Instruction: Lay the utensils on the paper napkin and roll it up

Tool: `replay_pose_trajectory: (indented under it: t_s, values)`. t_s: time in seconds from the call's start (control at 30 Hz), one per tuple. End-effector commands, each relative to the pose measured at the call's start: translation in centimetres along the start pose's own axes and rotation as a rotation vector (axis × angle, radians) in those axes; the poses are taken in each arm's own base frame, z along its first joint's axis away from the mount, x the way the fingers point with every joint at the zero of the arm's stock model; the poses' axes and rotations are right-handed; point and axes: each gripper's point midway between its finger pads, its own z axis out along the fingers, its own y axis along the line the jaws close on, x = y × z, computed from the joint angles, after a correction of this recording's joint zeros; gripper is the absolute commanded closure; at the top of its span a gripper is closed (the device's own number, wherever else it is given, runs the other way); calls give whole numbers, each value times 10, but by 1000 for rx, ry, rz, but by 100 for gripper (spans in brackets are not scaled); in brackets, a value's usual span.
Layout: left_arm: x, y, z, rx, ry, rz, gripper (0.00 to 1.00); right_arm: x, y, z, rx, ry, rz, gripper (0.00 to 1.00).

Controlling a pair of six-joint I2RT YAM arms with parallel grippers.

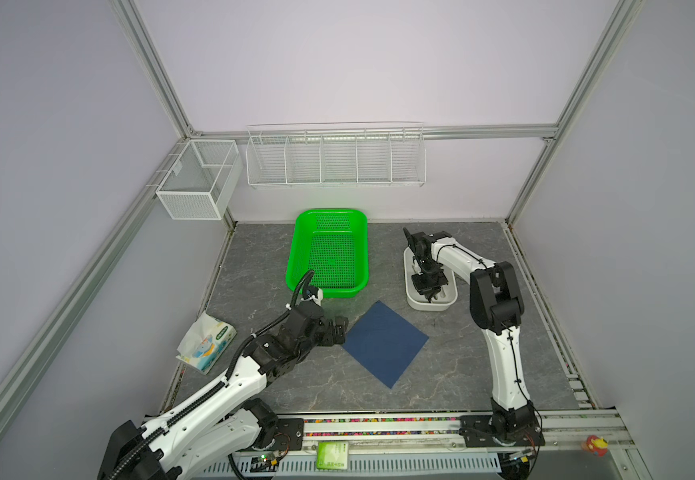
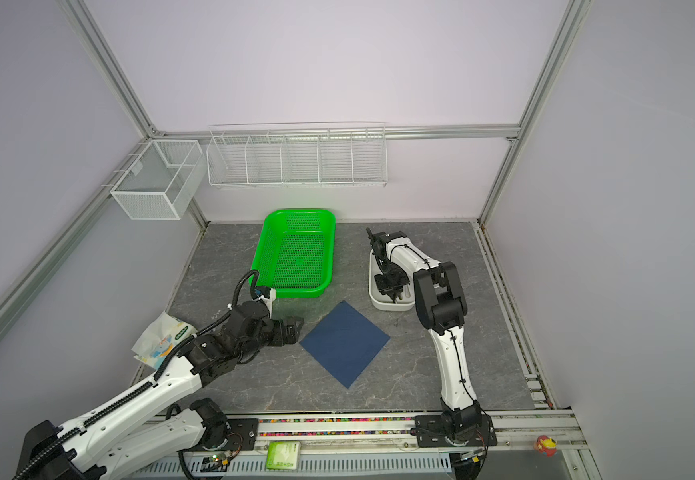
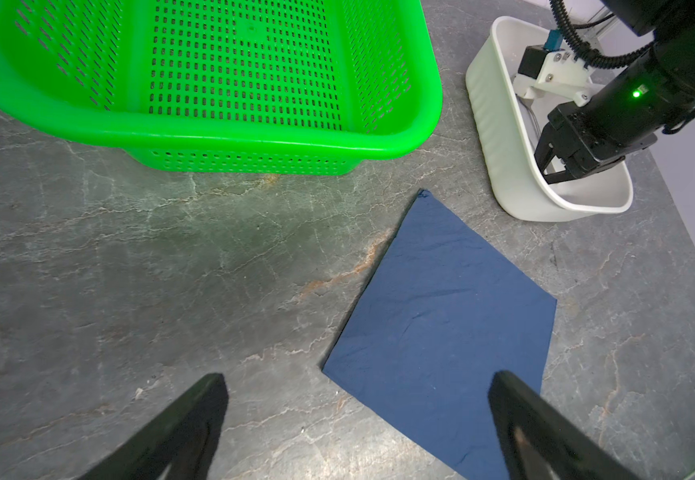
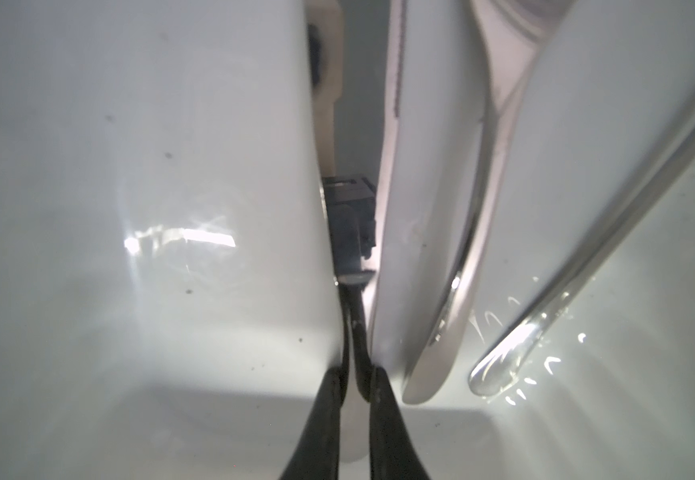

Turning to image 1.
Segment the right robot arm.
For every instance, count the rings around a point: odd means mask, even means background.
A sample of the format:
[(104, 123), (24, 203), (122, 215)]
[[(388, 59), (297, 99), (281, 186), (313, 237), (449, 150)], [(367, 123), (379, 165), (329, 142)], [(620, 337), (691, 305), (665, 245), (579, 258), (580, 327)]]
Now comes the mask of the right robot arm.
[(501, 446), (543, 445), (543, 420), (525, 386), (519, 334), (525, 301), (513, 264), (465, 248), (449, 233), (403, 230), (405, 296), (411, 308), (442, 312), (459, 298), (455, 280), (469, 285), (469, 314), (483, 333), (491, 365), (491, 419), (483, 427), (463, 422), (461, 434), (485, 435)]

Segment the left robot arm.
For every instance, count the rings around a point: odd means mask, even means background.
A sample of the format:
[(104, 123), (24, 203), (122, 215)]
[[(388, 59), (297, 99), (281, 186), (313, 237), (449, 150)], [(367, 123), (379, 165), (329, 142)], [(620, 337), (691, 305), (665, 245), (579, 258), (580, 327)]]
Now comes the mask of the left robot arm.
[(253, 449), (291, 448), (293, 436), (261, 393), (316, 347), (345, 341), (348, 320), (328, 319), (323, 291), (309, 270), (286, 310), (247, 337), (227, 370), (198, 393), (142, 425), (127, 421), (111, 435), (101, 479), (191, 479), (215, 460)]

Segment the dark blue paper napkin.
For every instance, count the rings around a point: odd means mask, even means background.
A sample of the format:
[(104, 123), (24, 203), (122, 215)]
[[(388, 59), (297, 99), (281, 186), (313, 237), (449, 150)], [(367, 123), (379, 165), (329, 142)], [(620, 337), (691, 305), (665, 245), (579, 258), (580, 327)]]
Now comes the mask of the dark blue paper napkin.
[(347, 332), (343, 348), (385, 387), (393, 389), (427, 340), (429, 336), (378, 301)]

